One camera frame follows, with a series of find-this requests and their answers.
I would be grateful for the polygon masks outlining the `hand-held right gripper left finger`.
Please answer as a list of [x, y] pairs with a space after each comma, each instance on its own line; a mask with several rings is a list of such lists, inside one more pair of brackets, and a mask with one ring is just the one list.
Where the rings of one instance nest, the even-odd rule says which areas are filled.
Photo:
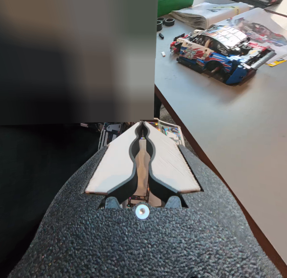
[[137, 189], [135, 157], [139, 152], [141, 136], [142, 121], [135, 123], [107, 145], [85, 193], [109, 195], [132, 180], [135, 180]]

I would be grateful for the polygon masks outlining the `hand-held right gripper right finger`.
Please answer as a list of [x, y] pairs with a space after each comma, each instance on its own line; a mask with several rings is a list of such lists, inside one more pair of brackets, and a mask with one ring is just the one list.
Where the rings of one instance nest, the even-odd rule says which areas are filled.
[[144, 122], [146, 150], [150, 155], [149, 174], [153, 181], [174, 193], [201, 191], [176, 142]]

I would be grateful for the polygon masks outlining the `holographic sticker sheet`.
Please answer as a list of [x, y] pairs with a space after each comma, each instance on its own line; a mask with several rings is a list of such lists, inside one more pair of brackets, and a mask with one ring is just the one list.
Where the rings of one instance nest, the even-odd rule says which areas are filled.
[[[172, 139], [176, 144], [185, 145], [181, 128], [179, 126], [163, 122], [157, 118], [154, 118], [153, 121], [148, 123], [156, 130]], [[133, 122], [96, 123], [96, 128], [98, 132], [100, 132], [99, 149], [107, 146], [134, 124], [135, 123]], [[132, 208], [136, 204], [142, 202], [146, 202], [153, 207], [164, 206], [164, 202], [153, 195], [150, 191], [148, 182], [150, 155], [146, 151], [146, 139], [143, 133], [139, 140], [139, 152], [135, 157], [135, 161], [138, 175], [138, 187], [135, 193], [121, 204], [122, 208]]]

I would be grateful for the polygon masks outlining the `instruction booklet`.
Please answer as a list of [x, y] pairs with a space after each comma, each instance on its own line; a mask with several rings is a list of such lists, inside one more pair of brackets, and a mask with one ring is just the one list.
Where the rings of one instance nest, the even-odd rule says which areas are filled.
[[267, 64], [286, 61], [287, 31], [278, 25], [271, 14], [262, 8], [250, 8], [246, 3], [211, 4], [200, 3], [193, 7], [169, 13], [173, 18], [195, 28], [209, 29], [214, 25], [226, 25], [245, 33], [251, 42], [270, 47], [276, 55]]

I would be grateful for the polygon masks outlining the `green plastic bin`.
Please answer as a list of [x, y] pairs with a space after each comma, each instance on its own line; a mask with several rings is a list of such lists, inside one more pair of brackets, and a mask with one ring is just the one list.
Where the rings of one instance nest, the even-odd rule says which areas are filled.
[[194, 0], [158, 0], [157, 16], [169, 14], [174, 10], [192, 6]]

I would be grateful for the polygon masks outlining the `person's black-clothed body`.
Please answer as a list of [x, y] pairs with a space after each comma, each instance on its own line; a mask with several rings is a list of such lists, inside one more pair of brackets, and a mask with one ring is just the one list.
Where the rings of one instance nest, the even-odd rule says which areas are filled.
[[1, 126], [1, 277], [99, 274], [103, 197], [82, 193], [107, 151], [98, 139], [74, 124]]

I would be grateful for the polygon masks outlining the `toy brick race car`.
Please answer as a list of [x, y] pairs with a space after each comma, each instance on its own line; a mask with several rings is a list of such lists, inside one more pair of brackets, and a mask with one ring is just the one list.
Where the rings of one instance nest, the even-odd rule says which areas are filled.
[[225, 25], [178, 35], [170, 52], [188, 68], [219, 73], [227, 85], [240, 83], [276, 55], [271, 47], [251, 42], [242, 31]]

